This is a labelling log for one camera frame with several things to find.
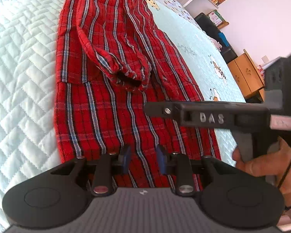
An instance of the circular black cover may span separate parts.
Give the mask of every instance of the circular black cover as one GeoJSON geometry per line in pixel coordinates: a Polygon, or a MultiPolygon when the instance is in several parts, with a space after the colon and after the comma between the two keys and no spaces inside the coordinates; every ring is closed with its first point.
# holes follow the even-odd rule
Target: circular black cover
{"type": "Polygon", "coordinates": [[[25,228],[45,229],[64,225],[80,216],[86,206],[84,190],[69,176],[52,174],[18,184],[2,200],[9,223],[25,228]]]}
{"type": "Polygon", "coordinates": [[[284,208],[280,191],[254,177],[222,175],[202,192],[208,216],[232,228],[263,228],[276,224],[284,208]]]}

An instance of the wooden cabinet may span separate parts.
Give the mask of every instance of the wooden cabinet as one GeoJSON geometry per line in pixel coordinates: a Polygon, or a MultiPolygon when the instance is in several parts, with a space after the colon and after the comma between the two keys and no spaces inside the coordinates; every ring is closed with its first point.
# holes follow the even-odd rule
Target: wooden cabinet
{"type": "Polygon", "coordinates": [[[246,50],[244,52],[227,66],[244,98],[250,98],[264,88],[264,80],[246,50]]]}

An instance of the human hand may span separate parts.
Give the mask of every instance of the human hand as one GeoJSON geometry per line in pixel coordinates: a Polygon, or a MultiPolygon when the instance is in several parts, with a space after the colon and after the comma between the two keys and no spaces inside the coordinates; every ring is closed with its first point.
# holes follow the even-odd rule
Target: human hand
{"type": "MultiPolygon", "coordinates": [[[[233,152],[233,160],[236,161],[236,168],[250,175],[259,176],[276,176],[276,185],[278,186],[281,178],[291,161],[291,148],[281,137],[278,138],[280,149],[278,152],[255,158],[247,163],[241,160],[240,150],[238,148],[233,152]]],[[[284,196],[287,207],[291,206],[291,168],[285,181],[280,187],[284,196]]]]}

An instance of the screw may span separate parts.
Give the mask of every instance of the screw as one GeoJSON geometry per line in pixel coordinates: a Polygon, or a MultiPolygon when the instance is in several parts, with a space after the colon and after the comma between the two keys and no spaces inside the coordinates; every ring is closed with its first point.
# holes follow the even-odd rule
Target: screw
{"type": "Polygon", "coordinates": [[[179,191],[181,194],[189,194],[193,192],[194,188],[190,185],[182,185],[179,187],[179,191]]]}
{"type": "Polygon", "coordinates": [[[109,191],[109,189],[106,186],[97,186],[94,187],[94,192],[97,194],[105,194],[109,191]]]}
{"type": "Polygon", "coordinates": [[[164,111],[165,111],[165,113],[166,113],[166,114],[168,114],[168,115],[170,115],[170,114],[171,114],[171,110],[170,110],[170,109],[168,109],[168,108],[166,108],[164,111]]]}

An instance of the gray ribbed panel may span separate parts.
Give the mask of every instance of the gray ribbed panel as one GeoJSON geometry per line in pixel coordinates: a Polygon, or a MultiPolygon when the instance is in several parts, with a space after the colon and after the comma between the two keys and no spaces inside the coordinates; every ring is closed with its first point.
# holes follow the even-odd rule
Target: gray ribbed panel
{"type": "Polygon", "coordinates": [[[207,218],[191,198],[174,195],[169,188],[118,188],[115,194],[96,198],[73,222],[55,229],[27,230],[16,226],[6,233],[272,233],[234,230],[207,218]]]}

